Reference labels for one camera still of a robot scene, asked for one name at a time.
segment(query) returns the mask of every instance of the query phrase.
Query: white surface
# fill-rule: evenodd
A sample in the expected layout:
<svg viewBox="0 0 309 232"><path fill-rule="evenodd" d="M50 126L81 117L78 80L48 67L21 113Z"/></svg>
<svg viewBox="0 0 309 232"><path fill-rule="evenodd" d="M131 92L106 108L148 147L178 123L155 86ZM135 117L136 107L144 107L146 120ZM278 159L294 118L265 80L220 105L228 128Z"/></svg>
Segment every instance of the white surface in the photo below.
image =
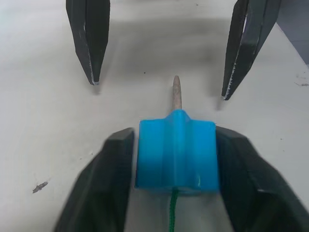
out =
<svg viewBox="0 0 309 232"><path fill-rule="evenodd" d="M75 177L111 133L138 134L140 119L167 115L174 75L192 118L248 136L309 208L309 87L299 86L309 83L309 69L276 25L218 110L232 9L228 0L112 0L101 85L93 89L64 0L2 1L0 231L50 231ZM164 231L166 201L133 190L126 231ZM218 196L180 198L176 217L177 232L229 231Z"/></svg>

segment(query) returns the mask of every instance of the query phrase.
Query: blue foam block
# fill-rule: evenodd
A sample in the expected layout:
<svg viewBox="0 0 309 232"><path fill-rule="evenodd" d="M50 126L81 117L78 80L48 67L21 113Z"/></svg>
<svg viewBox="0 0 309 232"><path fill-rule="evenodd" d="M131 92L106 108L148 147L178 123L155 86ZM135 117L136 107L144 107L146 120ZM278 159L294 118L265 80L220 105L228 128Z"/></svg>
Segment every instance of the blue foam block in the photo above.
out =
<svg viewBox="0 0 309 232"><path fill-rule="evenodd" d="M184 110L140 122L137 188L186 193L219 191L216 126Z"/></svg>

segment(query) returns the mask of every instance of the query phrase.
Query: green string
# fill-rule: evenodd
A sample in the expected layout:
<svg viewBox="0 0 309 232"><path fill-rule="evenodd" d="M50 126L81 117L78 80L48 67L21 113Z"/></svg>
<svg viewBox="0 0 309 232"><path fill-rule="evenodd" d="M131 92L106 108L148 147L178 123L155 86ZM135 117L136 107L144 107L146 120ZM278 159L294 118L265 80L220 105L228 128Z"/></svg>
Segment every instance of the green string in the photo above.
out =
<svg viewBox="0 0 309 232"><path fill-rule="evenodd" d="M178 190L174 189L169 204L169 232L174 232L175 229L175 208L178 197Z"/></svg>

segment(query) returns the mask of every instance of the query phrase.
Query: small debris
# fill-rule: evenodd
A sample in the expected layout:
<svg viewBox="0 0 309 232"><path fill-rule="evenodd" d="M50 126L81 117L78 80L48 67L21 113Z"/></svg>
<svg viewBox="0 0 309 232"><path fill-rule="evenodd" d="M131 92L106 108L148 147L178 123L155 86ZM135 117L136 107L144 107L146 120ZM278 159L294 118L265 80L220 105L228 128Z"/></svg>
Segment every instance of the small debris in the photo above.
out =
<svg viewBox="0 0 309 232"><path fill-rule="evenodd" d="M296 82L294 82L294 83L297 84L298 86L309 86L309 84L307 84L307 83L306 84L301 84L301 85L296 83Z"/></svg>
<svg viewBox="0 0 309 232"><path fill-rule="evenodd" d="M42 183L42 184L40 184L40 185L37 185L37 186L35 187L35 189L32 191L32 193L36 193L36 192L38 192L38 191L41 191L42 188L44 188L47 184L48 184L48 182L45 181L44 183Z"/></svg>

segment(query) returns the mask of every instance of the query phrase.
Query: dark gray object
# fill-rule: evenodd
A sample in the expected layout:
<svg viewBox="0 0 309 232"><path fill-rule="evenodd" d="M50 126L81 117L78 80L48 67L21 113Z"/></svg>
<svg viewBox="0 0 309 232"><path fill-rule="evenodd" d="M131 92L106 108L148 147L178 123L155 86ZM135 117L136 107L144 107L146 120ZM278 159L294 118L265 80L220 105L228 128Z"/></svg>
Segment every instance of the dark gray object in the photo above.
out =
<svg viewBox="0 0 309 232"><path fill-rule="evenodd" d="M109 0L67 0L76 55L88 81L98 85L108 42Z"/></svg>
<svg viewBox="0 0 309 232"><path fill-rule="evenodd" d="M229 100L276 23L281 0L238 0L228 36L222 97Z"/></svg>
<svg viewBox="0 0 309 232"><path fill-rule="evenodd" d="M250 141L217 127L220 189L235 232L309 232L309 215Z"/></svg>
<svg viewBox="0 0 309 232"><path fill-rule="evenodd" d="M134 131L112 134L79 175L57 232L123 232L131 184Z"/></svg>

